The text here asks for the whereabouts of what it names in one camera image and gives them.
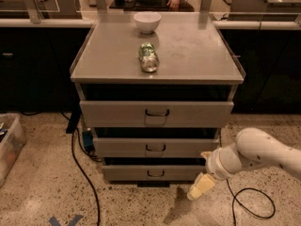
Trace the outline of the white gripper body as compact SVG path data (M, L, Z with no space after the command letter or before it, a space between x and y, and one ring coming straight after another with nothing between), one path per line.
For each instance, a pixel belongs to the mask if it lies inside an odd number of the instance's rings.
M242 170L242 161L234 143L217 148L206 159L206 171L215 180L224 181Z

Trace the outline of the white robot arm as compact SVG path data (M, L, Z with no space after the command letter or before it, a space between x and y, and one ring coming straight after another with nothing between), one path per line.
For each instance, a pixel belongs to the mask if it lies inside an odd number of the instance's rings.
M241 130L235 141L212 152L202 152L206 160L201 172L187 192L190 201L197 200L213 188L241 171L278 167L292 177L301 179L301 151L289 147L257 128Z

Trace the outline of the person's hand in background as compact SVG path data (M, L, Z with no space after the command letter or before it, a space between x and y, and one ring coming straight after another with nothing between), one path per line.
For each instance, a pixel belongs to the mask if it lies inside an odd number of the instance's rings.
M168 0L166 5L170 10L177 11L180 7L180 1L181 0Z

